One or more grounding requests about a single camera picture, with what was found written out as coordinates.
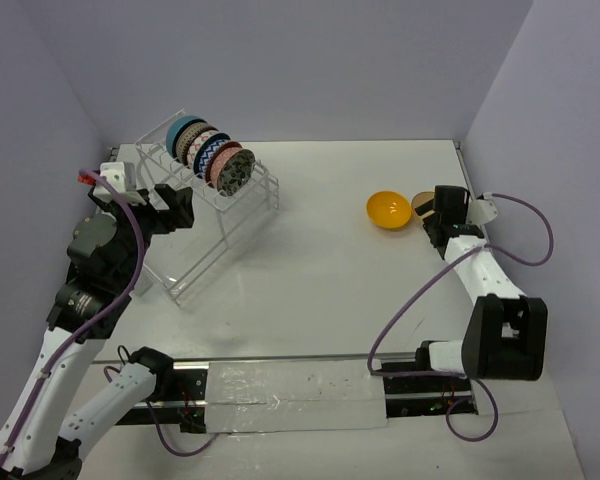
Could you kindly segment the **teal blue bowl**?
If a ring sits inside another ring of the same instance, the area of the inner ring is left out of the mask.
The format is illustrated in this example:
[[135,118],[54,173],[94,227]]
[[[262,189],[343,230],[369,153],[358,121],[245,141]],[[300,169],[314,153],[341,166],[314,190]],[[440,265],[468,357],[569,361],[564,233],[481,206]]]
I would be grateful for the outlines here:
[[172,157],[176,157],[176,143],[182,132],[192,124],[204,123],[205,120],[194,116],[184,115],[176,119],[168,128],[165,137],[165,146]]

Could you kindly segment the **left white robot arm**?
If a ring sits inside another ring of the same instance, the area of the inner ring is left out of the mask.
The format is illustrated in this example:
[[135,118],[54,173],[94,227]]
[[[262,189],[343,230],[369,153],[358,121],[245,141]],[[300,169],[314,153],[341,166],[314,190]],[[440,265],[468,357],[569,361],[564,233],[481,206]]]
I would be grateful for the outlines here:
[[47,317],[38,359],[0,430],[0,479],[76,478],[91,449],[135,404],[173,391],[173,359],[142,347],[103,391],[68,411],[131,302],[152,237],[194,223],[191,188],[159,184],[155,191],[163,210],[145,189],[109,201],[89,195],[100,210],[74,228],[66,281]]

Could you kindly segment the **orange red patterned bowl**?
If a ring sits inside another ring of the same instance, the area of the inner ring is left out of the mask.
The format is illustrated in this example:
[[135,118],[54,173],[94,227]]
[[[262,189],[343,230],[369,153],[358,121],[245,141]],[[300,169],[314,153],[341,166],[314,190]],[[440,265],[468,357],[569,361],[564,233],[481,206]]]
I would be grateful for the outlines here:
[[207,184],[214,189],[218,188],[220,173],[232,154],[237,153],[242,145],[237,141],[229,141],[213,155],[206,171]]

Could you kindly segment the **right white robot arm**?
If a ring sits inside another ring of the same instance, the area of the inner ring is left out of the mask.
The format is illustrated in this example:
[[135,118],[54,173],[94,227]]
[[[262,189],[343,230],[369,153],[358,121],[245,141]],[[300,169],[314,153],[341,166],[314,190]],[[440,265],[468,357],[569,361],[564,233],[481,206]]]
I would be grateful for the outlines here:
[[535,381],[542,374],[548,307],[506,275],[481,225],[497,216],[493,194],[476,201],[459,186],[438,185],[415,208],[429,240],[462,282],[473,304],[464,338],[430,341],[414,367],[419,387],[435,391],[449,374],[469,379]]

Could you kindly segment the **black white floral bowl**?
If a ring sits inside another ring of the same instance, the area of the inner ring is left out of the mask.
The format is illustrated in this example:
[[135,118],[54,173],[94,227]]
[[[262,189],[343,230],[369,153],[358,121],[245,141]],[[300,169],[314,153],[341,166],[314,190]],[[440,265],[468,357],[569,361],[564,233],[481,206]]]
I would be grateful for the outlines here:
[[216,178],[216,190],[220,195],[235,195],[251,178],[254,153],[243,147],[232,147],[222,153],[221,168]]

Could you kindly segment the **tan beige bowl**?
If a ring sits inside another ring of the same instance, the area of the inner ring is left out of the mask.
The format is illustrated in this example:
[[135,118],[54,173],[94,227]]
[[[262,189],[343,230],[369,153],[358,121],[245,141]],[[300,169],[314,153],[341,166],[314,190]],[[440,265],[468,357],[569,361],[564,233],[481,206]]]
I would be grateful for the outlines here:
[[433,191],[423,191],[413,197],[412,210],[419,223],[423,223],[434,213],[434,197]]

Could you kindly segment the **blue triangle pattern bowl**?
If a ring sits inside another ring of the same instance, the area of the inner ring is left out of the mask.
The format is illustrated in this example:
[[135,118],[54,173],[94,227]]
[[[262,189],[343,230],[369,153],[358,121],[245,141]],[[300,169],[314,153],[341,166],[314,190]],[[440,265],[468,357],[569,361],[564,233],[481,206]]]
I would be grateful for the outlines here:
[[223,132],[217,132],[204,140],[197,148],[193,160],[193,171],[198,178],[204,179],[207,167],[213,155],[221,146],[230,140],[230,136]]

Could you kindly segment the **dark brown cream bowl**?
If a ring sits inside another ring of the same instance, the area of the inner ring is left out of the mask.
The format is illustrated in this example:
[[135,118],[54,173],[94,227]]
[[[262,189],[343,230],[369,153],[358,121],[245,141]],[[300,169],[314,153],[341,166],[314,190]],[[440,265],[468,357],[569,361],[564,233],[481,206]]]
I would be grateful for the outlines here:
[[176,141],[176,159],[184,166],[189,165],[187,155],[194,140],[203,133],[214,130],[215,127],[206,122],[196,122],[187,126]]

